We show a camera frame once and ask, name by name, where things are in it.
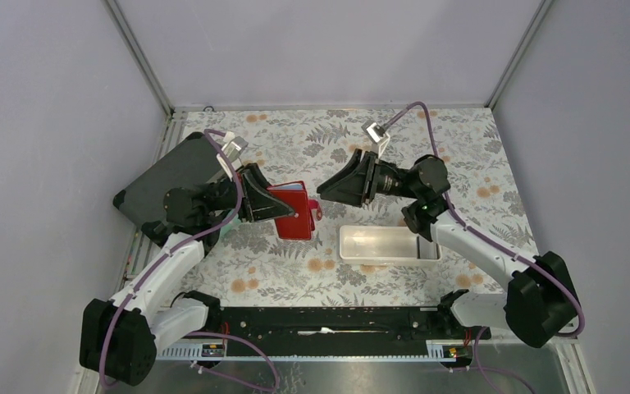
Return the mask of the red card holder wallet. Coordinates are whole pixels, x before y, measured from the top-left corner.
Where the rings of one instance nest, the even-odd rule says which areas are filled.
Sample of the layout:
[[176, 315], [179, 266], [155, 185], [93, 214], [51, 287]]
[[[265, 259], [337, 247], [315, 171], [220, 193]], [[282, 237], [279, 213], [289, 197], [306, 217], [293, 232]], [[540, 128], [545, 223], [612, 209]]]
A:
[[310, 241], [315, 222], [322, 219], [322, 209], [315, 199], [309, 197], [304, 182], [268, 186], [267, 191], [294, 210], [290, 216], [275, 220], [278, 237], [288, 241]]

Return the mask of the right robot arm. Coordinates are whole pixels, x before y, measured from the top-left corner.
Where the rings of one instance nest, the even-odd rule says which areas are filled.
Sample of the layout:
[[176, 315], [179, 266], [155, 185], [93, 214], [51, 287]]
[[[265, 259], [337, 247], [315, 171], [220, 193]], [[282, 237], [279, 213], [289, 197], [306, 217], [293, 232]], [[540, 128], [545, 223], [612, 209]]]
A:
[[446, 337], [469, 328], [510, 330], [540, 348], [553, 337], [576, 337], [586, 321], [564, 259], [554, 252], [531, 255], [486, 234], [461, 218], [450, 202], [448, 170], [427, 154], [409, 169], [358, 149], [345, 166], [317, 187], [321, 199], [362, 207], [377, 195], [411, 199], [402, 214], [408, 229], [476, 264], [503, 289], [501, 294], [455, 291], [440, 302], [437, 325]]

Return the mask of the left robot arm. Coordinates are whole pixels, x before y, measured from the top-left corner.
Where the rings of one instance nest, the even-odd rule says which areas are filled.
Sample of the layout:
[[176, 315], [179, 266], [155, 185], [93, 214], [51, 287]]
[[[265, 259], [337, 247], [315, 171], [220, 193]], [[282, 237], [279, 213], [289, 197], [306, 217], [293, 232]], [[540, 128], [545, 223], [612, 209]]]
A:
[[80, 365], [98, 372], [100, 383], [135, 386], [158, 353], [186, 337], [216, 338], [221, 350], [231, 336], [218, 299], [190, 292], [162, 308], [173, 287], [217, 243], [221, 229], [238, 218], [262, 222], [295, 215], [269, 191], [255, 164], [217, 181], [165, 192], [162, 207], [172, 232], [155, 260], [109, 300], [91, 300], [83, 313]]

